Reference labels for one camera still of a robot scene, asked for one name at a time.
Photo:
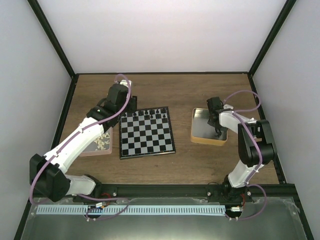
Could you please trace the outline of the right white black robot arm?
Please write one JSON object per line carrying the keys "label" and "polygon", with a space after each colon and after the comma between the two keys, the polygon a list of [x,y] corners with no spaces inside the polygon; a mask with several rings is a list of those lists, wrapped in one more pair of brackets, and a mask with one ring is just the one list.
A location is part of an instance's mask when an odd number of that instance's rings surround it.
{"label": "right white black robot arm", "polygon": [[220,140],[228,130],[237,134],[239,161],[221,186],[223,198],[232,202],[245,192],[252,177],[275,158],[275,140],[267,120],[242,116],[232,107],[226,107],[219,97],[211,97],[206,103],[207,124],[213,127],[215,138]]}

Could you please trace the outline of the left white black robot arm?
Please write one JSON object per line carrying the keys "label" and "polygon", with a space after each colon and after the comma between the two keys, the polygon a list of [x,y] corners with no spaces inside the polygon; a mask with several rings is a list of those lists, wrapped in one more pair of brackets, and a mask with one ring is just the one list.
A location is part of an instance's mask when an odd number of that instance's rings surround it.
{"label": "left white black robot arm", "polygon": [[35,154],[29,161],[30,191],[41,193],[52,202],[66,195],[85,195],[91,202],[102,196],[99,181],[92,176],[67,175],[76,158],[98,137],[113,128],[126,113],[137,109],[137,97],[132,95],[132,82],[116,81],[105,98],[91,108],[78,127],[58,146],[44,155]]}

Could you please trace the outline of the pile of black chess pieces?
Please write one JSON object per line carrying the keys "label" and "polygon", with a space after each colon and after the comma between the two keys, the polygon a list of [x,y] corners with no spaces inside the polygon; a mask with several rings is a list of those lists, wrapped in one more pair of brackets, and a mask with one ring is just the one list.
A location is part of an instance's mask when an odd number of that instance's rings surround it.
{"label": "pile of black chess pieces", "polygon": [[213,136],[215,138],[219,139],[221,137],[221,135],[222,135],[222,133],[220,131],[218,131],[218,132],[215,132]]}

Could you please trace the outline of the pile of white chess pieces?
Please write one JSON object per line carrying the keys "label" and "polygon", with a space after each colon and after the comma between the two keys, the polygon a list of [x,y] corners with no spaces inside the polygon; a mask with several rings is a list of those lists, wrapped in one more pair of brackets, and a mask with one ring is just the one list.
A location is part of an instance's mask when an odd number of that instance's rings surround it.
{"label": "pile of white chess pieces", "polygon": [[109,150],[111,147],[111,136],[108,132],[102,134],[93,141],[95,151]]}

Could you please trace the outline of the black grey chessboard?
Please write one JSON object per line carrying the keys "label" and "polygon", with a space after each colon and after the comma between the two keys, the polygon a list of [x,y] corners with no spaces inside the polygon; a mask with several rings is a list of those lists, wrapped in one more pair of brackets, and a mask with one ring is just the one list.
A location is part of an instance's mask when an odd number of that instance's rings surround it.
{"label": "black grey chessboard", "polygon": [[[154,110],[154,119],[150,118],[150,110]],[[133,113],[126,113],[126,117],[121,117],[118,123],[119,158],[124,160],[176,153],[169,108],[143,108],[136,110],[136,113],[136,117]]]}

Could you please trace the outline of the yellow metal tin box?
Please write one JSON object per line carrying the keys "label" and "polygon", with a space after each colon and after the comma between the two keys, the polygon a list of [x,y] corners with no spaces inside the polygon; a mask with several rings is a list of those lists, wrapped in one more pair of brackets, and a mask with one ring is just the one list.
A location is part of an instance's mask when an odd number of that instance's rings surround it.
{"label": "yellow metal tin box", "polygon": [[228,140],[228,133],[222,132],[220,138],[215,138],[215,129],[208,125],[209,111],[205,108],[192,110],[190,140],[192,143],[223,146]]}

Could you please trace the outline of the pink tray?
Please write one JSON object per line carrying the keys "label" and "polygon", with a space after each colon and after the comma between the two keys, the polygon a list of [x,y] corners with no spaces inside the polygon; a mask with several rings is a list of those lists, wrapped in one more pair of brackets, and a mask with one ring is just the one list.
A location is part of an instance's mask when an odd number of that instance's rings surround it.
{"label": "pink tray", "polygon": [[113,128],[110,127],[107,132],[97,137],[87,148],[79,155],[80,157],[109,155],[113,151]]}

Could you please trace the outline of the black aluminium mounting rail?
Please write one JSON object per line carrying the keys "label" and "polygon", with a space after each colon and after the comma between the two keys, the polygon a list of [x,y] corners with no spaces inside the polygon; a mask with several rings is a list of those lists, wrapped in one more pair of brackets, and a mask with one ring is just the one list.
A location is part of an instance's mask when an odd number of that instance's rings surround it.
{"label": "black aluminium mounting rail", "polygon": [[251,186],[227,193],[219,184],[102,184],[100,195],[116,198],[196,198],[221,204],[238,204],[242,200],[250,202],[252,198],[263,197],[258,187]]}

